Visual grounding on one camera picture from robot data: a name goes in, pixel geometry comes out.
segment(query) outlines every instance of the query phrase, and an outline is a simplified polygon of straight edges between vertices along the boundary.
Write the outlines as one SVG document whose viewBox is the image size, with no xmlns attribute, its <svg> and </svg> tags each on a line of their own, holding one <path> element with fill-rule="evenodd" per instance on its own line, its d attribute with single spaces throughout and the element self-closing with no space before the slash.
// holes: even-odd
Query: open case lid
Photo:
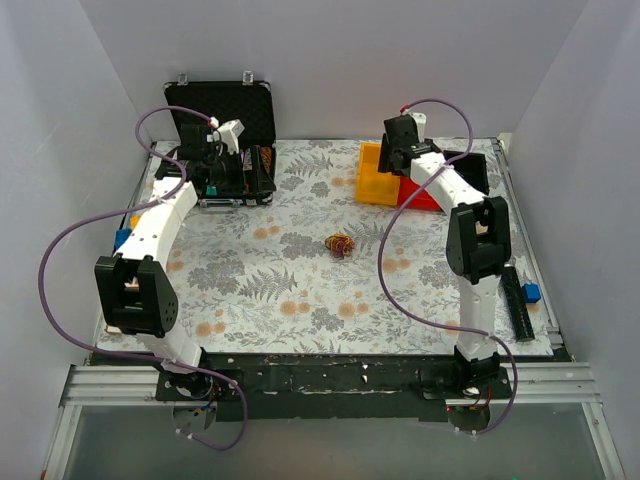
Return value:
<svg viewBox="0 0 640 480">
<path fill-rule="evenodd" d="M 244 132 L 239 137 L 240 147 L 251 145 L 271 147 L 276 140 L 273 118 L 271 86 L 267 82 L 176 82 L 164 86 L 169 105 L 187 107 L 216 117 L 220 124 L 239 119 Z M 178 133 L 183 123 L 205 124 L 193 115 L 171 112 Z"/>
</svg>

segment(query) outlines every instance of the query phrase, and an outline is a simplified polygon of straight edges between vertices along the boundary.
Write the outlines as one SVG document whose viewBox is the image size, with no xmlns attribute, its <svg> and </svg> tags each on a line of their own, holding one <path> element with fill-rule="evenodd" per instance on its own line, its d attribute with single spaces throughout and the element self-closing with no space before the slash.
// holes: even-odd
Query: floral pattern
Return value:
<svg viewBox="0 0 640 480">
<path fill-rule="evenodd" d="M 438 139 L 443 149 L 466 141 Z M 168 151 L 174 142 L 160 142 Z M 378 282 L 380 238 L 394 209 L 354 200 L 360 142 L 279 141 L 276 184 L 268 207 L 194 208 L 173 245 L 167 274 L 178 294 L 178 321 L 210 352 L 450 354 L 457 334 L 416 323 L 386 299 Z M 487 158 L 491 195 L 510 203 L 490 140 L 474 142 Z M 152 158 L 141 202 L 150 196 Z M 510 209 L 512 263 L 534 281 L 520 225 Z M 458 325 L 456 277 L 445 258 L 448 220 L 406 211 L 391 232 L 383 270 L 393 295 L 429 320 Z M 356 248 L 336 259 L 324 246 L 334 233 Z M 531 307 L 533 342 L 516 343 L 504 296 L 496 299 L 496 334 L 518 355 L 551 354 L 544 299 Z M 98 345 L 143 350 L 135 337 L 104 331 Z"/>
</svg>

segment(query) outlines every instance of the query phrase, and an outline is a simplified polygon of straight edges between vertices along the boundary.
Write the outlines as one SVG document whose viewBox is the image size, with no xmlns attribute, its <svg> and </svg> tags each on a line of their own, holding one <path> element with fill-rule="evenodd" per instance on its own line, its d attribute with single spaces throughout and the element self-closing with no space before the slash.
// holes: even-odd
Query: blue object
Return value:
<svg viewBox="0 0 640 480">
<path fill-rule="evenodd" d="M 527 303 L 538 303 L 542 298 L 540 289 L 535 283 L 525 283 L 522 286 L 522 293 L 524 293 L 524 301 Z"/>
<path fill-rule="evenodd" d="M 119 249 L 122 244 L 127 241 L 127 238 L 129 238 L 129 235 L 131 235 L 132 231 L 133 230 L 131 230 L 130 228 L 123 228 L 116 232 L 116 241 L 113 245 L 116 250 Z"/>
</svg>

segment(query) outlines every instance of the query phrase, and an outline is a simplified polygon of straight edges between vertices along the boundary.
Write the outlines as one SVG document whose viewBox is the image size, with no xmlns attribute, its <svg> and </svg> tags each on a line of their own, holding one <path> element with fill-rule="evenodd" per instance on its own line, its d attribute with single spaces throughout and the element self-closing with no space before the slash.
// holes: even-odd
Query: metal latch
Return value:
<svg viewBox="0 0 640 480">
<path fill-rule="evenodd" d="M 245 70 L 242 72 L 242 84 L 253 85 L 253 72 L 251 70 Z"/>
</svg>

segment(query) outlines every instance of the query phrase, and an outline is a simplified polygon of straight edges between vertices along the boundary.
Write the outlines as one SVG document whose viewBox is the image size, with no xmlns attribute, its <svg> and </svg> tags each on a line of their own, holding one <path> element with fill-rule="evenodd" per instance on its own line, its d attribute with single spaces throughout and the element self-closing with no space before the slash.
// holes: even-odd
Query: white wall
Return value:
<svg viewBox="0 0 640 480">
<path fill-rule="evenodd" d="M 85 353 L 58 338 L 36 272 L 65 226 L 126 206 L 144 166 L 137 114 L 77 0 L 0 4 L 0 478 L 40 477 L 69 364 Z M 67 331 L 91 341 L 93 264 L 115 225 L 75 233 L 54 252 L 48 291 Z"/>
<path fill-rule="evenodd" d="M 640 478 L 640 2 L 591 0 L 518 124 L 509 163 L 565 340 Z"/>
<path fill-rule="evenodd" d="M 239 80 L 274 86 L 280 138 L 382 133 L 425 96 L 455 101 L 480 136 L 511 132 L 586 0 L 81 0 L 139 111 L 162 85 Z M 430 134 L 465 134 L 444 107 Z M 150 121 L 176 138 L 170 116 Z"/>
</svg>

